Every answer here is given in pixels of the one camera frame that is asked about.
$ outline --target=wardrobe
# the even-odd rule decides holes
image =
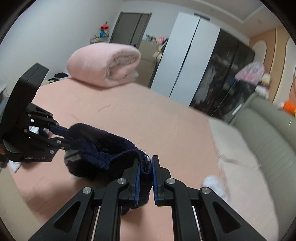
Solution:
[[[255,90],[234,77],[255,53],[220,27],[179,13],[151,89],[210,116],[231,120]]]

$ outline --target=bed headboard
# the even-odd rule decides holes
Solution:
[[[274,200],[279,237],[287,238],[296,227],[295,117],[253,94],[230,124],[256,155]]]

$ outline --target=metal screw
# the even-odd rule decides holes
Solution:
[[[117,180],[117,182],[118,182],[119,184],[125,184],[125,183],[126,183],[126,179],[125,179],[125,178],[119,178],[119,179]]]
[[[84,194],[89,194],[89,193],[91,192],[91,188],[90,188],[90,187],[83,188],[83,189],[82,189],[82,192],[83,192]]]
[[[167,179],[167,183],[168,183],[168,184],[174,184],[175,182],[176,182],[176,180],[173,179],[173,178],[168,178],[168,179]]]
[[[207,187],[202,188],[202,193],[209,194],[210,192],[211,192],[211,189],[209,189]]]

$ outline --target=gray door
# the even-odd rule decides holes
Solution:
[[[133,45],[139,48],[151,14],[121,12],[110,43]]]

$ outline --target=white wardrobe door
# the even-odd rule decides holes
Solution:
[[[151,89],[169,97],[192,41],[200,17],[179,13]]]
[[[218,26],[200,19],[171,99],[186,106],[190,105],[207,68],[219,32]]]

